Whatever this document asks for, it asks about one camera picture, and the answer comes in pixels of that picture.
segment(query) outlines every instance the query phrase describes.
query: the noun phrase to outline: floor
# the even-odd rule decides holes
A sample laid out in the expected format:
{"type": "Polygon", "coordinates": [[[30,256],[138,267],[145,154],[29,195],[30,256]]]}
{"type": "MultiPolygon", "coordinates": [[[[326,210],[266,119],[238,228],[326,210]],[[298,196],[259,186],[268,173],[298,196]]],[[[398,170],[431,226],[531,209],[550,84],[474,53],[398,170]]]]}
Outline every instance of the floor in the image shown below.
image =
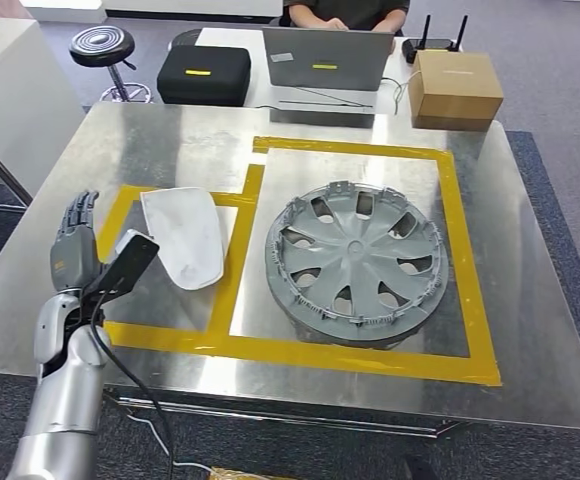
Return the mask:
{"type": "MultiPolygon", "coordinates": [[[[432,13],[431,32],[455,36],[461,17],[470,15],[464,48],[491,55],[506,94],[499,119],[507,130],[534,134],[580,255],[580,2],[412,3],[405,29],[406,35],[418,34],[425,15],[432,13]]],[[[124,78],[152,88],[156,87],[156,73],[170,40],[182,31],[208,26],[135,19],[109,22],[131,31],[137,41],[137,50],[131,60],[138,71],[123,70],[124,78]]],[[[42,25],[48,44],[77,89],[82,103],[91,105],[109,85],[110,79],[105,71],[84,69],[70,59],[70,39],[82,28],[76,24],[42,25]]],[[[12,223],[5,217],[2,221],[12,223]]],[[[12,458],[16,438],[21,434],[30,388],[0,380],[0,478],[7,471],[4,462],[12,458]]],[[[430,443],[193,416],[182,416],[178,421],[178,437],[182,445],[179,456],[182,458],[261,473],[305,479],[403,478],[395,457],[405,451],[430,460],[442,480],[580,479],[580,432],[473,426],[430,443]]],[[[128,426],[110,408],[107,408],[103,422],[102,429],[108,433],[100,438],[99,478],[156,478],[162,473],[158,466],[159,453],[142,426],[128,426]],[[127,435],[122,444],[114,441],[122,425],[127,435]]],[[[201,478],[194,474],[188,477],[188,473],[181,472],[179,478],[201,478]]]]}

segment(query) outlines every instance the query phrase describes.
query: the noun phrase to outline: white desk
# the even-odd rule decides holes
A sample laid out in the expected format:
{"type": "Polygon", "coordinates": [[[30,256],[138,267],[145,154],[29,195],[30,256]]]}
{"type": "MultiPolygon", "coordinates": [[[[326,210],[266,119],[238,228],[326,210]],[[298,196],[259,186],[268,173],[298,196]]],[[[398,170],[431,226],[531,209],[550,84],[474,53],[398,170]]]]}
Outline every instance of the white desk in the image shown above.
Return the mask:
{"type": "MultiPolygon", "coordinates": [[[[384,77],[393,78],[400,83],[406,82],[412,73],[412,67],[405,63],[401,54],[401,44],[405,38],[396,37],[394,53],[388,57],[384,77]]],[[[301,105],[294,102],[318,102],[318,103],[340,103],[319,95],[304,92],[292,87],[275,87],[270,84],[266,60],[264,35],[261,30],[241,30],[229,28],[204,28],[196,45],[217,47],[242,47],[250,52],[252,61],[252,72],[250,79],[250,89],[245,97],[245,107],[260,107],[268,105],[285,110],[312,110],[328,112],[356,112],[356,113],[383,113],[394,114],[393,95],[396,86],[393,82],[384,81],[377,92],[360,92],[356,90],[316,90],[328,95],[332,95],[345,100],[370,105],[365,107],[338,107],[332,105],[301,105]]],[[[410,101],[407,92],[399,104],[399,116],[410,116],[410,101]]]]}
{"type": "Polygon", "coordinates": [[[0,18],[1,163],[33,197],[84,117],[38,23],[0,18]]]}

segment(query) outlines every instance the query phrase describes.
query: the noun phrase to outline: laptop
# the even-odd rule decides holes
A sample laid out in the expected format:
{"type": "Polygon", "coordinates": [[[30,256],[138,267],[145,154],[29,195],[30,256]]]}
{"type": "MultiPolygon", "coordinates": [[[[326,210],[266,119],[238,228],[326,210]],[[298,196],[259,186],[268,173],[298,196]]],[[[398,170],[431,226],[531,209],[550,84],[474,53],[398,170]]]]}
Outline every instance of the laptop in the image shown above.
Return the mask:
{"type": "Polygon", "coordinates": [[[273,85],[377,91],[394,35],[287,27],[263,29],[273,85]]]}

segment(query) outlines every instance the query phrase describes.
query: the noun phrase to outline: robot finger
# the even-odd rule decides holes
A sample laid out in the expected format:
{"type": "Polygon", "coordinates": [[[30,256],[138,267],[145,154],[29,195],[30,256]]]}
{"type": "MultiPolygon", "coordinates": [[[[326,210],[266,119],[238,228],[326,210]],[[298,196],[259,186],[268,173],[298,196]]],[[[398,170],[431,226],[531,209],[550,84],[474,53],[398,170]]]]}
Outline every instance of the robot finger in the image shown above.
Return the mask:
{"type": "Polygon", "coordinates": [[[88,192],[88,190],[85,190],[83,192],[79,193],[74,200],[74,210],[73,210],[73,214],[70,217],[70,226],[76,227],[77,225],[81,225],[82,223],[82,218],[83,217],[84,206],[85,205],[85,199],[88,198],[88,195],[89,194],[90,192],[88,192]]]}
{"type": "Polygon", "coordinates": [[[57,232],[58,239],[65,235],[70,227],[70,217],[73,215],[73,211],[74,211],[76,201],[76,200],[73,200],[72,203],[66,207],[66,211],[64,212],[64,218],[61,219],[61,225],[59,227],[59,231],[57,232]]]}
{"type": "Polygon", "coordinates": [[[85,201],[83,204],[83,211],[81,214],[81,223],[82,225],[92,228],[92,221],[94,217],[94,215],[92,215],[92,211],[95,209],[95,201],[96,201],[98,196],[99,192],[94,191],[89,192],[88,197],[85,198],[85,201]]]}

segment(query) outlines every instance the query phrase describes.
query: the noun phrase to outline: stool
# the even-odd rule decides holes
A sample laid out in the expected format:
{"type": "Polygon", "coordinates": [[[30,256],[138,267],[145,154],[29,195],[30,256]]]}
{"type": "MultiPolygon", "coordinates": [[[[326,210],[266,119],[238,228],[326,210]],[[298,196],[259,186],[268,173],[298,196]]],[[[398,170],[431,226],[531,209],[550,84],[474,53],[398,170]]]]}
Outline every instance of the stool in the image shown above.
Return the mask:
{"type": "Polygon", "coordinates": [[[135,39],[122,28],[112,25],[101,25],[88,28],[75,35],[70,43],[70,52],[73,60],[83,67],[106,67],[112,77],[113,87],[104,92],[100,100],[108,97],[113,102],[132,102],[140,93],[145,95],[144,103],[152,102],[152,92],[142,83],[124,83],[116,69],[116,64],[125,63],[136,70],[137,67],[125,60],[135,51],[135,39]],[[127,87],[137,89],[128,93],[127,87]]]}
{"type": "Polygon", "coordinates": [[[168,44],[168,51],[169,52],[172,50],[172,47],[178,47],[179,45],[194,45],[199,35],[201,35],[200,28],[180,33],[168,44]]]}

